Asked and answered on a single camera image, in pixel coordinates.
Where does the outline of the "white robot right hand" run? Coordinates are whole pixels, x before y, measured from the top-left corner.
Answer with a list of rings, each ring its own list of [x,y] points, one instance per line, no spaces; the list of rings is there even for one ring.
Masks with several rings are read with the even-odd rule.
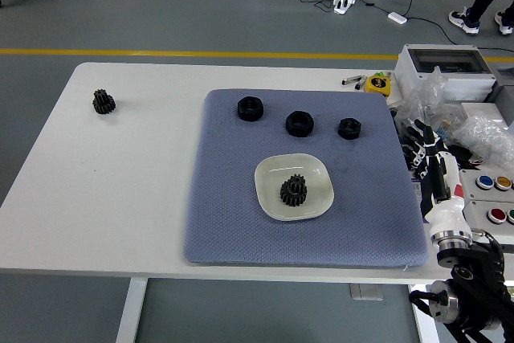
[[[402,125],[402,151],[407,165],[421,182],[421,213],[430,224],[430,239],[471,245],[472,231],[463,216],[463,187],[459,166],[443,139],[419,119]]]

